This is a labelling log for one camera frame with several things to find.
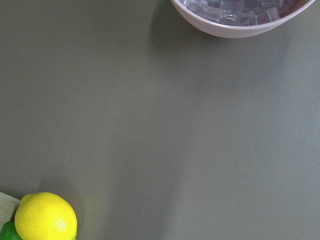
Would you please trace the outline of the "pink bowl with ice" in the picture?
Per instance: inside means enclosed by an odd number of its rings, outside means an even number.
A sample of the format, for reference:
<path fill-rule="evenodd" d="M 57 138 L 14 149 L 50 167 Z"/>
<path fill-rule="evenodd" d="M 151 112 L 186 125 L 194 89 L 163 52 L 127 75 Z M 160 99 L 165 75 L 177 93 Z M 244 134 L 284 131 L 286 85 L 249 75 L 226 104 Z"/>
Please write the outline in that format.
<path fill-rule="evenodd" d="M 315 0 L 296 0 L 288 13 L 273 22 L 254 26 L 230 26 L 211 22 L 201 18 L 200 16 L 186 9 L 186 7 L 184 7 L 178 0 L 171 1 L 179 14 L 196 29 L 215 37 L 227 39 L 253 37 L 270 31 L 302 13 L 314 2 Z"/>

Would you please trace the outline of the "yellow lemon near bowl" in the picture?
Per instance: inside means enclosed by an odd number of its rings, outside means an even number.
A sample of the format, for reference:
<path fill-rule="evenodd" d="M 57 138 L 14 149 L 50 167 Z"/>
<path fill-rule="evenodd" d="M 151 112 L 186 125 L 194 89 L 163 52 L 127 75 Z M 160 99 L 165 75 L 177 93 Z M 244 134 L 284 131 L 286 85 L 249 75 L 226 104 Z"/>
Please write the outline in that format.
<path fill-rule="evenodd" d="M 51 192 L 25 195 L 14 216 L 23 240 L 75 240 L 78 221 L 72 206 Z"/>

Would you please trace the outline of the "wooden cutting board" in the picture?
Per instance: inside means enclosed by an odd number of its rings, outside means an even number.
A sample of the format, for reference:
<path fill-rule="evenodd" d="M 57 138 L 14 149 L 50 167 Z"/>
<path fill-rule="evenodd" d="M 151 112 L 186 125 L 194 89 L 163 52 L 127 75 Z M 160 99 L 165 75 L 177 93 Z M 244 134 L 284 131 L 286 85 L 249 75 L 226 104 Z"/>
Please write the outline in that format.
<path fill-rule="evenodd" d="M 19 205 L 19 199 L 0 192 L 0 228 L 2 228 L 6 222 L 14 219 Z"/>

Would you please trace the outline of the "green lime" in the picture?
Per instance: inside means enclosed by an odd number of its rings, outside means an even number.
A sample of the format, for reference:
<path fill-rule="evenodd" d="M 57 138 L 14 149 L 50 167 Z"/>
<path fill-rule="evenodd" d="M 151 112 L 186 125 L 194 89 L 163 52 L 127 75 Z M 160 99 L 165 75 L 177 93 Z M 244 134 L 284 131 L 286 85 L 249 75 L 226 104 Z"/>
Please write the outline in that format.
<path fill-rule="evenodd" d="M 22 240 L 13 221 L 6 222 L 0 230 L 0 240 Z"/>

